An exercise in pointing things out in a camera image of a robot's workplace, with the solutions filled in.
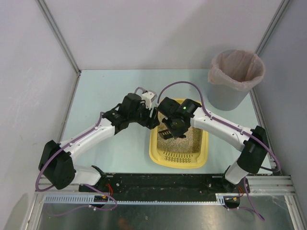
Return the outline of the black litter scoop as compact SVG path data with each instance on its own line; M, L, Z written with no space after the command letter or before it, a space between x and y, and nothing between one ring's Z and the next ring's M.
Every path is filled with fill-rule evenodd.
M163 139L177 139L177 138L186 138L185 133L188 129L165 129L159 131L158 134Z

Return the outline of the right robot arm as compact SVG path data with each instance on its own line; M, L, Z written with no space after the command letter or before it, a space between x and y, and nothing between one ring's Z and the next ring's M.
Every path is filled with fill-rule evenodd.
M200 103L185 99L183 103L164 98L157 107L164 119L168 132L164 137L183 138L190 127L207 131L226 141L240 151L238 159L230 165L221 178L221 186L232 192L237 184L249 173L256 174L267 155L268 140L266 131L260 126L254 129L243 127L205 112Z

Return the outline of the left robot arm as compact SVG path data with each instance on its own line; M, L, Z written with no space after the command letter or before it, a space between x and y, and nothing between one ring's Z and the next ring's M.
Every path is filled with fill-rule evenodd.
M149 130L157 127L160 124L158 110L153 105L156 98L156 93L151 91L145 91L141 95L128 93L114 108L101 112L98 121L78 136L60 143L53 140L46 143L38 166L40 173L35 189L42 191L39 188L42 176L58 190L70 184L98 185L104 176L103 171L94 165L78 166L77 159L91 147L116 135L131 123L137 123Z

